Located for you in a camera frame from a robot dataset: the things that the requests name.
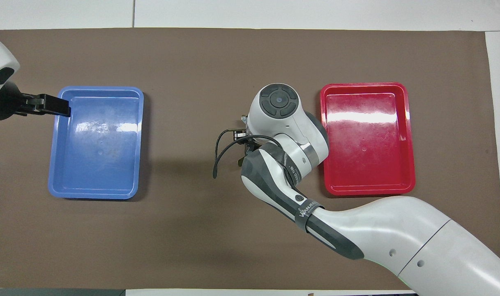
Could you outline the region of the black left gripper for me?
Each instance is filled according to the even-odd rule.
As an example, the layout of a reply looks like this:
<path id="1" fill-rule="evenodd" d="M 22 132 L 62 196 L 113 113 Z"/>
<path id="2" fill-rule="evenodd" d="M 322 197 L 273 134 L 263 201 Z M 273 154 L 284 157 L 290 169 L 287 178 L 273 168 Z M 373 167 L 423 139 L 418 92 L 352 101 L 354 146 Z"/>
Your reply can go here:
<path id="1" fill-rule="evenodd" d="M 47 94 L 22 94 L 15 83 L 8 81 L 0 89 L 0 120 L 8 119 L 13 115 L 41 116 L 71 116 L 70 101 Z"/>

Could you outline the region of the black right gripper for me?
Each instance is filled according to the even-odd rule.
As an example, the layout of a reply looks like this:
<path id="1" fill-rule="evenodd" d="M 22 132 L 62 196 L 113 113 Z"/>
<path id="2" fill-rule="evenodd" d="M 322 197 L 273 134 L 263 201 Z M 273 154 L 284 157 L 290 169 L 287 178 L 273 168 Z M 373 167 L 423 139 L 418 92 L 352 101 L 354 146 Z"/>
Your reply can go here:
<path id="1" fill-rule="evenodd" d="M 259 147 L 261 147 L 261 144 L 253 138 L 240 140 L 240 138 L 250 135 L 247 129 L 233 129 L 232 133 L 235 143 L 241 146 L 245 146 L 245 150 L 257 150 Z"/>

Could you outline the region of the curved brake shoe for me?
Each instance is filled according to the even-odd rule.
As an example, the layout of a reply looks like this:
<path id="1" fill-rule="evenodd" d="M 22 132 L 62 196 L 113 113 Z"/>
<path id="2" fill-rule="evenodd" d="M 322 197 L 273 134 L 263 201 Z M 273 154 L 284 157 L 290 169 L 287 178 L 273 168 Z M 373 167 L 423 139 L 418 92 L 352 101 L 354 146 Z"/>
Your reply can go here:
<path id="1" fill-rule="evenodd" d="M 246 129 L 247 128 L 247 116 L 241 116 L 241 120 L 245 124 L 245 127 L 242 128 L 242 129 Z M 242 163 L 243 163 L 244 158 L 246 157 L 247 154 L 248 154 L 248 150 L 245 150 L 244 151 L 244 156 L 238 160 L 238 166 L 239 167 L 242 167 Z"/>

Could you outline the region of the blue plastic tray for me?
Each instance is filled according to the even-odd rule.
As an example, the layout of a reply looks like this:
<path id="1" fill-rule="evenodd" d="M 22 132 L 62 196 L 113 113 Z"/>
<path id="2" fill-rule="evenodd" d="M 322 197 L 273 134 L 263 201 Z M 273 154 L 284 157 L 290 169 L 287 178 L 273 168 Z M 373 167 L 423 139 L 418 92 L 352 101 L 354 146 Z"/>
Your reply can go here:
<path id="1" fill-rule="evenodd" d="M 56 116 L 48 174 L 52 196 L 128 200 L 138 191 L 143 92 L 127 86 L 67 86 L 71 116 Z"/>

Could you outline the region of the brown table mat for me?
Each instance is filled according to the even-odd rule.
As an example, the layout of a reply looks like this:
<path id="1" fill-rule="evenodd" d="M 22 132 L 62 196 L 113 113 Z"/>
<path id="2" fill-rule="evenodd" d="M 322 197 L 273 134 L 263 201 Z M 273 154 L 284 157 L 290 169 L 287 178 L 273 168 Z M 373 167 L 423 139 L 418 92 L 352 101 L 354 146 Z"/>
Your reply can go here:
<path id="1" fill-rule="evenodd" d="M 54 116 L 0 121 L 0 288 L 403 290 L 254 197 L 234 146 L 214 145 L 252 99 L 287 83 L 320 116 L 329 83 L 409 94 L 418 197 L 500 258 L 500 177 L 484 32 L 116 28 L 0 30 L 25 93 L 133 86 L 145 97 L 137 194 L 48 190 Z"/>

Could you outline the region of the red plastic tray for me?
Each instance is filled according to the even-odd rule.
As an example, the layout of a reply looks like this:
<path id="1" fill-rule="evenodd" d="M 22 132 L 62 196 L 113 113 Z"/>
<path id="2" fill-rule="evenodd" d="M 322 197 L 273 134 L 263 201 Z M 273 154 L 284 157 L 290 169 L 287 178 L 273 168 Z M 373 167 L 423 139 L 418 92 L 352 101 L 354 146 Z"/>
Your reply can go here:
<path id="1" fill-rule="evenodd" d="M 321 120 L 330 143 L 327 191 L 338 197 L 398 195 L 415 188 L 409 96 L 397 82 L 327 84 Z"/>

